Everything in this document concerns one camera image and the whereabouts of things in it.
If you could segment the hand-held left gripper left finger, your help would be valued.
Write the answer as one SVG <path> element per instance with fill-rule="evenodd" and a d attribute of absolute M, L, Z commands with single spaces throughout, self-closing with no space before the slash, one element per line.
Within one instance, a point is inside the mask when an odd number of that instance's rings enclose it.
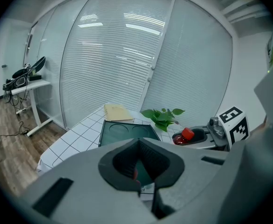
<path fill-rule="evenodd" d="M 127 163 L 128 139 L 75 154 L 41 175 L 21 195 L 40 224 L 151 224 L 140 184 Z"/>

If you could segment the glass partition with blinds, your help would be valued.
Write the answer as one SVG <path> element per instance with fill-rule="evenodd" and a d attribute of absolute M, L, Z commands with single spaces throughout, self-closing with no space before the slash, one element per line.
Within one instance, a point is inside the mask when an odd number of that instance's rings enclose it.
<path fill-rule="evenodd" d="M 28 61 L 45 57 L 37 106 L 72 128 L 105 103 L 183 110 L 184 126 L 220 108 L 232 37 L 190 0 L 67 0 L 34 26 Z"/>

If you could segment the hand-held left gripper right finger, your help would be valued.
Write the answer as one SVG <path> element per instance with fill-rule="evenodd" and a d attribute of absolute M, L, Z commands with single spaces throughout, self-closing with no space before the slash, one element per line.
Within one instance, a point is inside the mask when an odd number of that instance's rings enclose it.
<path fill-rule="evenodd" d="M 214 179 L 227 152 L 139 139 L 139 156 L 155 184 L 151 209 L 139 224 L 222 224 L 224 195 Z"/>

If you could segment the green potted plant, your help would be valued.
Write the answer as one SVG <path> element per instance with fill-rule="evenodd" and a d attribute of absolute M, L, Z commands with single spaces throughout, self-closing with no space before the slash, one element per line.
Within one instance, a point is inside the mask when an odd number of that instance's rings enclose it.
<path fill-rule="evenodd" d="M 155 110 L 155 109 L 147 109 L 141 111 L 141 114 L 153 121 L 155 124 L 155 127 L 158 129 L 167 132 L 168 126 L 172 124 L 178 124 L 178 121 L 176 120 L 176 116 L 181 115 L 185 112 L 185 110 L 182 109 L 165 109 L 162 108 L 161 111 Z"/>

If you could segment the yellow hardcover book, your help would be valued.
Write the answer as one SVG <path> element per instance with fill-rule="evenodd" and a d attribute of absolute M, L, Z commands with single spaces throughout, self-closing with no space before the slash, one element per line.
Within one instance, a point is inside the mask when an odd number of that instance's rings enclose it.
<path fill-rule="evenodd" d="M 108 121 L 132 120 L 130 112 L 123 105 L 105 104 L 103 106 Z"/>

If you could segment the small red object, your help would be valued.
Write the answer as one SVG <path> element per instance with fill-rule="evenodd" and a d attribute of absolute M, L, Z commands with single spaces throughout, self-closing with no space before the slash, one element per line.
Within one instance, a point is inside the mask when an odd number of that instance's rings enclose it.
<path fill-rule="evenodd" d="M 189 128 L 184 128 L 181 133 L 175 134 L 172 138 L 175 145 L 188 145 L 194 137 L 194 132 Z"/>

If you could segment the table with white checked tablecloth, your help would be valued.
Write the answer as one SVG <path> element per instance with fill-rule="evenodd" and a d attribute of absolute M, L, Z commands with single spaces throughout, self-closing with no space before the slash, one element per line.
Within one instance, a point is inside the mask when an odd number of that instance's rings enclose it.
<path fill-rule="evenodd" d="M 132 120 L 127 120 L 127 123 L 150 125 L 162 142 L 172 144 L 172 136 L 183 130 L 180 124 L 174 123 L 164 132 L 155 127 L 155 124 L 141 113 L 131 110 L 129 113 Z M 36 169 L 38 175 L 41 176 L 77 153 L 97 148 L 105 119 L 104 106 L 100 106 L 62 135 L 41 155 Z"/>

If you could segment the white metal-frame desk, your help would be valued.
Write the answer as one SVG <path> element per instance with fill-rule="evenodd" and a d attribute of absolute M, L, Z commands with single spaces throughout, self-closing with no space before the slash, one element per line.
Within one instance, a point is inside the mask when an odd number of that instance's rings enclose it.
<path fill-rule="evenodd" d="M 19 121 L 19 129 L 16 134 L 0 135 L 0 137 L 13 137 L 20 134 L 30 137 L 31 135 L 39 131 L 42 127 L 53 121 L 53 118 L 48 118 L 44 122 L 40 120 L 34 95 L 34 91 L 37 88 L 48 85 L 50 85 L 50 82 L 40 79 L 28 82 L 28 84 L 24 87 L 13 89 L 11 91 L 4 91 L 3 98 L 7 100 L 7 103 L 11 104 L 14 107 L 17 118 L 20 117 L 21 113 L 29 109 L 33 111 L 36 127 L 30 130 L 29 128 L 24 126 L 23 121 Z"/>

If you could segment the black gear on white desk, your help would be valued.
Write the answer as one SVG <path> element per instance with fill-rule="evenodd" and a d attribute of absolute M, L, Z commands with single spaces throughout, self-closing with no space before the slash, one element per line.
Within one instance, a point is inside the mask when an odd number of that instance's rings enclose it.
<path fill-rule="evenodd" d="M 3 91 L 11 91 L 13 89 L 24 87 L 30 81 L 36 81 L 42 79 L 42 75 L 38 72 L 43 68 L 46 58 L 41 57 L 33 66 L 28 66 L 24 69 L 18 70 L 12 75 L 11 79 L 7 79 L 3 84 Z"/>

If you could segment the dark green box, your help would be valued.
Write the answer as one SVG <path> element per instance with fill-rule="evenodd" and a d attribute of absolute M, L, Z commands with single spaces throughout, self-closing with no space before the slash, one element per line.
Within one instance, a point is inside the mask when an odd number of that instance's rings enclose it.
<path fill-rule="evenodd" d="M 141 138 L 150 138 L 161 141 L 151 125 L 130 124 L 115 121 L 104 121 L 99 146 L 107 146 L 122 142 L 127 147 L 108 151 L 99 161 L 100 175 L 116 189 L 123 188 L 124 184 L 132 186 L 132 181 L 139 181 L 141 186 L 155 182 L 148 165 L 149 152 L 141 149 Z"/>

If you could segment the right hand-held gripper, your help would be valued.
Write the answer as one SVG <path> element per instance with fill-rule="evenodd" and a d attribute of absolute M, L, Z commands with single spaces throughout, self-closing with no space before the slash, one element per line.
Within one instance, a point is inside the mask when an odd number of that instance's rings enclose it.
<path fill-rule="evenodd" d="M 173 135 L 173 143 L 179 147 L 195 149 L 212 149 L 217 146 L 230 151 L 235 142 L 250 137 L 247 116 L 235 106 L 211 117 L 207 126 L 193 126 L 190 130 L 194 136 L 189 142 L 177 143 L 177 137 L 180 135 Z"/>

